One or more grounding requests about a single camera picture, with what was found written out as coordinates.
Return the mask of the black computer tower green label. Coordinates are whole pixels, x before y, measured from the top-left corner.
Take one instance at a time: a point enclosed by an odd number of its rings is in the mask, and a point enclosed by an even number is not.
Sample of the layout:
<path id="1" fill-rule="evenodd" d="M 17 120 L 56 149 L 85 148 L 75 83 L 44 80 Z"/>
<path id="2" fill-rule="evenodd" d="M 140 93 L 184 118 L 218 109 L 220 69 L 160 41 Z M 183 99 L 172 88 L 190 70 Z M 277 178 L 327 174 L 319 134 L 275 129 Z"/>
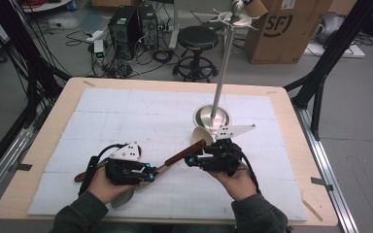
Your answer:
<path id="1" fill-rule="evenodd" d="M 131 60 L 135 44 L 140 39 L 138 11 L 135 6 L 119 6 L 108 24 L 118 58 Z"/>

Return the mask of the metal utensil stand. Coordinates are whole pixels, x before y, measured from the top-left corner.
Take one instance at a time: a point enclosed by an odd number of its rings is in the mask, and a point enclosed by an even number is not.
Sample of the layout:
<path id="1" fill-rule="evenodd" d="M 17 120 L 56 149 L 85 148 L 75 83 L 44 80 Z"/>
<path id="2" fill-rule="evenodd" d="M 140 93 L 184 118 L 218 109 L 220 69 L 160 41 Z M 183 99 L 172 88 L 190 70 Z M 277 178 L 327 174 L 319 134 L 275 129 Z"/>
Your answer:
<path id="1" fill-rule="evenodd" d="M 233 0 L 231 9 L 228 12 L 217 12 L 218 15 L 215 22 L 220 22 L 225 25 L 224 52 L 220 66 L 219 80 L 213 103 L 198 108 L 194 112 L 193 117 L 196 126 L 205 128 L 211 134 L 216 134 L 222 126 L 231 123 L 229 112 L 220 106 L 220 96 L 236 30 L 241 28 L 254 29 L 252 23 L 257 17 L 249 17 L 245 13 L 245 5 L 250 4 L 252 1 L 253 0 Z"/>

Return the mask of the white metal post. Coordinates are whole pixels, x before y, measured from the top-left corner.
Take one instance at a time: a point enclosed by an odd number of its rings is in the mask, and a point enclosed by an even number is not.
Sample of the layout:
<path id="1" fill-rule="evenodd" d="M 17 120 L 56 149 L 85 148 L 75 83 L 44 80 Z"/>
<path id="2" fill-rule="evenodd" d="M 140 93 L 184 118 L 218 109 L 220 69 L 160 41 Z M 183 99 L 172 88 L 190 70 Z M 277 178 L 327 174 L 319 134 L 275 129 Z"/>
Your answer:
<path id="1" fill-rule="evenodd" d="M 168 44 L 168 49 L 173 50 L 177 45 L 177 39 L 179 34 L 179 1 L 180 0 L 173 0 L 173 30 L 171 34 L 171 38 Z"/>

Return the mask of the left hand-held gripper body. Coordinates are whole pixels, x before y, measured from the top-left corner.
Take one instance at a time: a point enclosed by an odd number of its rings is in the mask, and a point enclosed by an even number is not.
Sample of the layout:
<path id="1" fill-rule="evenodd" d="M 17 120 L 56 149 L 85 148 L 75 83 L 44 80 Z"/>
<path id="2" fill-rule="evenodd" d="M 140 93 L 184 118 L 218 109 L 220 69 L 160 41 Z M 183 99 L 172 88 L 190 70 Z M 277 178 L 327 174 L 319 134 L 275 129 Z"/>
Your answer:
<path id="1" fill-rule="evenodd" d="M 116 185 L 139 184 L 146 176 L 146 163 L 140 161 L 141 148 L 136 142 L 112 152 L 105 165 L 106 177 Z"/>

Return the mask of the white flat board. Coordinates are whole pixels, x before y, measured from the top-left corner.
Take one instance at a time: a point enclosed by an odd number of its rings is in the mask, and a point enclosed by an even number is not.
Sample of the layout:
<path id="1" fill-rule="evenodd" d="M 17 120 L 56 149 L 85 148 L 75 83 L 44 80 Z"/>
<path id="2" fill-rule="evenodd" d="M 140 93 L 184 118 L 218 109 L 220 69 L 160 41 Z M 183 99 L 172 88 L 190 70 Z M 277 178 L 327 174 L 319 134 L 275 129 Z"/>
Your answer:
<path id="1" fill-rule="evenodd" d="M 313 42 L 308 44 L 304 55 L 322 56 L 327 51 L 337 53 L 337 50 L 326 49 L 322 44 Z M 362 59 L 365 57 L 365 53 L 357 45 L 351 44 L 344 50 L 342 57 Z"/>

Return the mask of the person's right hand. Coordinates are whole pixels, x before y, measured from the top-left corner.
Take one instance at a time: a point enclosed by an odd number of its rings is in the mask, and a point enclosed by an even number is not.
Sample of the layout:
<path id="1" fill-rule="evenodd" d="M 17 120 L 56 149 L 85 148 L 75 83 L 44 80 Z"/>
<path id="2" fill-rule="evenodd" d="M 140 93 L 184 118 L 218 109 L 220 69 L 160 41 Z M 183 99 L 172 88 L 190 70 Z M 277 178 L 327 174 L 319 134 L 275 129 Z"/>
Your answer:
<path id="1" fill-rule="evenodd" d="M 231 177 L 221 172 L 210 172 L 210 175 L 221 183 L 234 201 L 242 201 L 256 194 L 256 186 L 244 166 L 239 166 Z"/>

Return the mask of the white grid mat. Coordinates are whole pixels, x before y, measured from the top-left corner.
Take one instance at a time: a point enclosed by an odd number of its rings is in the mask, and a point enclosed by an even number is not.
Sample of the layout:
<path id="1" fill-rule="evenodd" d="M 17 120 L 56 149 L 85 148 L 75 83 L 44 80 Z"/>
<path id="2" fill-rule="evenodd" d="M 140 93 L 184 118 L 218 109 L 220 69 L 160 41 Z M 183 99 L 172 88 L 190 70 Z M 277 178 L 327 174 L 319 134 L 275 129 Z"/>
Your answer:
<path id="1" fill-rule="evenodd" d="M 29 207 L 31 215 L 53 216 L 78 197 L 75 177 L 94 155 L 108 156 L 116 143 L 135 142 L 152 166 L 191 144 L 196 109 L 210 93 L 88 88 L 58 141 Z M 251 131 L 233 137 L 248 157 L 263 196 L 290 220 L 307 218 L 278 120 L 267 96 L 224 94 L 220 106 L 235 125 Z M 197 167 L 179 161 L 153 183 L 136 189 L 110 216 L 232 220 L 231 198 Z"/>

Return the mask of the white power strip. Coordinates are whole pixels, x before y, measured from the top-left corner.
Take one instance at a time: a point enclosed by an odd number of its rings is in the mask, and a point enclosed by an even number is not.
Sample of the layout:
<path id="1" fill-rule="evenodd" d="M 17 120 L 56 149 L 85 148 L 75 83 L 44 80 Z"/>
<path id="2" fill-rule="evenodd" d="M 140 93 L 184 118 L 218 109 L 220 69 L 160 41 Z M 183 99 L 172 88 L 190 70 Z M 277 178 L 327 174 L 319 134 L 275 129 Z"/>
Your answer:
<path id="1" fill-rule="evenodd" d="M 97 31 L 93 32 L 92 34 L 90 34 L 85 40 L 87 42 L 92 43 L 95 40 L 98 40 L 103 35 L 104 35 L 104 31 L 103 30 L 97 30 Z"/>

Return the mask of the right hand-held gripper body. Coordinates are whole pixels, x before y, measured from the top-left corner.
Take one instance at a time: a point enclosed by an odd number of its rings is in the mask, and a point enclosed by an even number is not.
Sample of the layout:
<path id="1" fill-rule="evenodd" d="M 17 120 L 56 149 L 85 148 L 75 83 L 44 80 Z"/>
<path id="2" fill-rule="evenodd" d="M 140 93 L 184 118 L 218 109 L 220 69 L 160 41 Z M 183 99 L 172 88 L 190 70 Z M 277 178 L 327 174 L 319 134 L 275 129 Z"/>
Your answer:
<path id="1" fill-rule="evenodd" d="M 221 126 L 216 135 L 212 136 L 214 142 L 211 145 L 214 147 L 214 153 L 197 155 L 200 160 L 199 168 L 207 172 L 226 173 L 231 177 L 238 170 L 238 167 L 243 165 L 242 160 L 245 160 L 250 176 L 253 177 L 254 171 L 247 156 L 231 139 L 254 129 L 254 124 Z"/>

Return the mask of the person's left hand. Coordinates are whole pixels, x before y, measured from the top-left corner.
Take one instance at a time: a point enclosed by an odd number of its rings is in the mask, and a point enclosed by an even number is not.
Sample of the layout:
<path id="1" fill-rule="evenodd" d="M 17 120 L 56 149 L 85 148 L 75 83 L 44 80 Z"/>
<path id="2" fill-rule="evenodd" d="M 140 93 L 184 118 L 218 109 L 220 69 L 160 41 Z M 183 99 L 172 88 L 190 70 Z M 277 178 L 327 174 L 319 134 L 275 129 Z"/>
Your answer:
<path id="1" fill-rule="evenodd" d="M 108 204 L 116 199 L 119 195 L 123 194 L 133 188 L 133 185 L 115 185 L 106 177 L 104 167 L 100 167 L 87 190 L 96 196 L 102 203 Z"/>

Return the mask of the white device green display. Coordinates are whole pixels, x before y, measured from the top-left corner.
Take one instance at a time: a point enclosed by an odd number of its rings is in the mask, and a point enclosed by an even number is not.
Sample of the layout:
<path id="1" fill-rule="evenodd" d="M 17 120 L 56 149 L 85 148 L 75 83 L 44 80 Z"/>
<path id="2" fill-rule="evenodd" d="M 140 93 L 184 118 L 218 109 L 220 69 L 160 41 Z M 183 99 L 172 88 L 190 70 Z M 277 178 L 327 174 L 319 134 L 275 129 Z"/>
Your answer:
<path id="1" fill-rule="evenodd" d="M 97 59 L 101 59 L 105 57 L 103 40 L 95 40 L 93 42 L 93 52 Z"/>

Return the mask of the aluminium rail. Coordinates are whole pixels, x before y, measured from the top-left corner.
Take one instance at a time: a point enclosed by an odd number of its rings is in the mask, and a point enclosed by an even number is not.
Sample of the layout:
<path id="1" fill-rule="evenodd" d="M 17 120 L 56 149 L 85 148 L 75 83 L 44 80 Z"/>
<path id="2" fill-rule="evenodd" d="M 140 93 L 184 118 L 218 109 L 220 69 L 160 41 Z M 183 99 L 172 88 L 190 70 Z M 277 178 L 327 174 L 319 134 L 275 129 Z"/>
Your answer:
<path id="1" fill-rule="evenodd" d="M 312 119 L 307 110 L 294 108 L 300 125 L 304 131 L 306 140 L 317 164 L 325 187 L 331 200 L 333 210 L 335 211 L 338 224 L 344 233 L 359 233 L 354 217 L 342 193 L 341 187 L 337 181 L 335 173 L 331 167 L 324 147 L 320 139 L 317 139 L 311 129 Z"/>
<path id="2" fill-rule="evenodd" d="M 33 129 L 21 129 L 15 136 L 10 137 L 9 145 L 3 149 L 0 157 L 0 184 L 4 181 L 16 160 L 26 150 L 33 136 Z"/>

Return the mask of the grey rounded device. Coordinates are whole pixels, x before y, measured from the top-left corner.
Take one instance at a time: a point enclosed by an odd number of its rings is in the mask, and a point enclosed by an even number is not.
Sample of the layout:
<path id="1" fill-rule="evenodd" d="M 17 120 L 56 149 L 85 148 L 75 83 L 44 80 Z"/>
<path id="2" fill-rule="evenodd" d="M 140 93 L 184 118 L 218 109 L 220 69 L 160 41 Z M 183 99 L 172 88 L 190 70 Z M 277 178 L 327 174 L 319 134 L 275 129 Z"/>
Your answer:
<path id="1" fill-rule="evenodd" d="M 336 13 L 327 13 L 322 18 L 322 21 L 316 30 L 315 40 L 318 43 L 325 44 L 329 37 L 341 27 L 344 20 L 344 17 L 341 17 Z"/>

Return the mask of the black round stool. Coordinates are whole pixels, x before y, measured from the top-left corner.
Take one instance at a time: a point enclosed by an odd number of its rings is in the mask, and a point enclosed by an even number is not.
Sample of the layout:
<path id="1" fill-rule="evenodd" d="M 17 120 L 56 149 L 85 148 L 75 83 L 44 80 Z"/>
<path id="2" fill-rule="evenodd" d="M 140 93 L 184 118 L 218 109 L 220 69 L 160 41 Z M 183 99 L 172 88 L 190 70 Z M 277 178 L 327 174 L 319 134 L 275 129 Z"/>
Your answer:
<path id="1" fill-rule="evenodd" d="M 173 68 L 174 75 L 181 75 L 184 82 L 205 80 L 209 83 L 209 77 L 219 73 L 211 60 L 201 56 L 203 51 L 218 45 L 216 32 L 203 26 L 189 26 L 179 32 L 177 42 L 186 50 Z"/>

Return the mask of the metal spoon with brown handle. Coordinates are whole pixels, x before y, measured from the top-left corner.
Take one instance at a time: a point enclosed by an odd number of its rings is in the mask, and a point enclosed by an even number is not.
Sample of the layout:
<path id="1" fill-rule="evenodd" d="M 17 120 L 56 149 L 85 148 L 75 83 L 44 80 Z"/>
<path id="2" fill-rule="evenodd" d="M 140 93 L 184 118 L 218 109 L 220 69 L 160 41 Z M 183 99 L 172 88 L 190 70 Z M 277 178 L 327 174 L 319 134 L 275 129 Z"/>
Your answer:
<path id="1" fill-rule="evenodd" d="M 191 146 L 187 147 L 186 149 L 181 150 L 180 152 L 171 156 L 170 158 L 165 160 L 164 163 L 161 166 L 157 167 L 158 171 L 156 172 L 157 173 L 156 178 L 159 177 L 164 171 L 168 170 L 174 163 L 180 161 L 181 159 L 183 159 L 187 155 L 193 154 L 194 152 L 196 152 L 199 149 L 202 149 L 205 146 L 206 146 L 206 142 L 204 140 L 200 140 L 197 143 L 192 144 Z M 113 208 L 117 208 L 117 207 L 122 206 L 125 203 L 127 203 L 132 198 L 132 196 L 134 195 L 135 187 L 139 186 L 143 183 L 149 183 L 149 182 L 142 181 L 139 184 L 130 184 L 130 185 L 133 185 L 133 188 L 128 190 L 128 191 L 125 191 L 123 194 L 119 195 L 116 199 L 114 199 L 111 202 L 111 206 Z"/>

